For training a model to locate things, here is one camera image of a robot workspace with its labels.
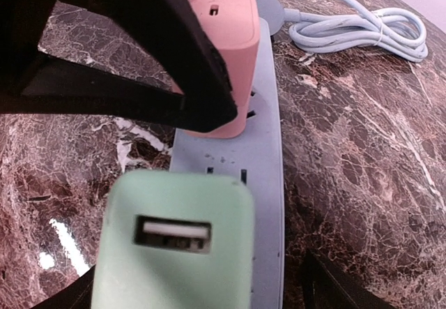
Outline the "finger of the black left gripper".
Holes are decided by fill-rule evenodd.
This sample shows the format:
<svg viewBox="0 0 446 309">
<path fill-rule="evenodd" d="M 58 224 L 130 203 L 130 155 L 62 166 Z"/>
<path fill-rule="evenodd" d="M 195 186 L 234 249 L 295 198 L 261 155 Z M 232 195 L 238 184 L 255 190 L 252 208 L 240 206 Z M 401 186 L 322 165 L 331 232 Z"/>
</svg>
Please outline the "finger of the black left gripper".
<svg viewBox="0 0 446 309">
<path fill-rule="evenodd" d="M 207 133 L 238 113 L 187 0 L 1 0 L 1 127 L 115 116 Z"/>
</svg>

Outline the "pink USB charger plug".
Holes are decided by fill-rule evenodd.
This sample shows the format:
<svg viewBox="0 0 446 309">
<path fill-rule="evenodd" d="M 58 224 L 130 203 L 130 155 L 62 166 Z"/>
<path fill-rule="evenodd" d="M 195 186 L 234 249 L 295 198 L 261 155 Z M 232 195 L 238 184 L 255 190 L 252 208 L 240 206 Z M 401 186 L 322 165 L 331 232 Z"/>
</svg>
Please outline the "pink USB charger plug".
<svg viewBox="0 0 446 309">
<path fill-rule="evenodd" d="M 193 137 L 227 139 L 241 134 L 247 113 L 260 41 L 256 0 L 188 0 L 202 29 L 220 52 L 229 74 L 237 117 L 209 133 L 187 131 Z"/>
</svg>

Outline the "green dual USB charger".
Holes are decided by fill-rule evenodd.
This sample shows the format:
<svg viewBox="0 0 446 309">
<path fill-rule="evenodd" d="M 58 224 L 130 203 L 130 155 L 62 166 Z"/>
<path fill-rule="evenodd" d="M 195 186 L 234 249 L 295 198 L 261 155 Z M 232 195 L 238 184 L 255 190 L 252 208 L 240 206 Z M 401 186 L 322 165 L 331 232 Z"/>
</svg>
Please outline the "green dual USB charger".
<svg viewBox="0 0 446 309">
<path fill-rule="evenodd" d="M 239 179 L 140 169 L 113 185 L 93 308 L 249 308 L 254 200 Z"/>
</svg>

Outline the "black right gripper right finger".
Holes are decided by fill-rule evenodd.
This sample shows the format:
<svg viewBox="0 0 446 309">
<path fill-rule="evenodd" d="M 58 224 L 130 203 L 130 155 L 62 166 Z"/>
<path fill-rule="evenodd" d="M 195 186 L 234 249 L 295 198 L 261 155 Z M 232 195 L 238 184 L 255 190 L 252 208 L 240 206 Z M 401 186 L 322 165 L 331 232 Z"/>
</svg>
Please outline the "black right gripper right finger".
<svg viewBox="0 0 446 309">
<path fill-rule="evenodd" d="M 301 265 L 306 308 L 392 308 L 361 287 L 325 255 L 308 250 Z"/>
</svg>

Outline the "light blue power strip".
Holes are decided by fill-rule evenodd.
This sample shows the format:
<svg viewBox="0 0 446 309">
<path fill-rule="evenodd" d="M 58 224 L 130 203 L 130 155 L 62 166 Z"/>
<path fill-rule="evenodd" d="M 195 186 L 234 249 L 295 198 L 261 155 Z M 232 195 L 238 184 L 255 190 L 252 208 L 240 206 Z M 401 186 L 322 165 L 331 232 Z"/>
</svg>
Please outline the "light blue power strip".
<svg viewBox="0 0 446 309">
<path fill-rule="evenodd" d="M 253 308 L 281 308 L 284 288 L 284 175 L 275 62 L 268 23 L 260 21 L 249 118 L 232 139 L 189 136 L 177 130 L 173 172 L 213 169 L 243 179 L 254 197 Z"/>
</svg>

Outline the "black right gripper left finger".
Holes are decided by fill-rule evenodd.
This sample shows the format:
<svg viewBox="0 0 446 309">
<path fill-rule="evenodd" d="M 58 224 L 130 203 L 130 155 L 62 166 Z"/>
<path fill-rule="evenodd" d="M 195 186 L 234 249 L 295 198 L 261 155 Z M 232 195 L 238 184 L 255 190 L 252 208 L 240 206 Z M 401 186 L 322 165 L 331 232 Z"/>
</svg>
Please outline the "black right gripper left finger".
<svg viewBox="0 0 446 309">
<path fill-rule="evenodd" d="M 90 309 L 94 270 L 89 270 L 71 285 L 32 309 Z"/>
</svg>

